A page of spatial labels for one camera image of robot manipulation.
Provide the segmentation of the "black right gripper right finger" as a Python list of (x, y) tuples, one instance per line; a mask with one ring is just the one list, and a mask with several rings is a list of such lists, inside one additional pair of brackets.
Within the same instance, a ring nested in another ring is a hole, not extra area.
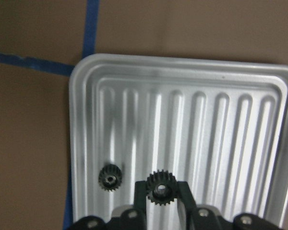
[(178, 182), (177, 209), (179, 216), (189, 216), (197, 208), (187, 182)]

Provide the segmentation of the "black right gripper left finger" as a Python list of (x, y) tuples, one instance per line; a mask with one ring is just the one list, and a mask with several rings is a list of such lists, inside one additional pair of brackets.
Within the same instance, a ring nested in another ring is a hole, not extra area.
[(134, 190), (134, 209), (140, 211), (145, 217), (146, 213), (146, 197), (147, 197), (147, 186), (146, 181), (137, 181), (135, 183)]

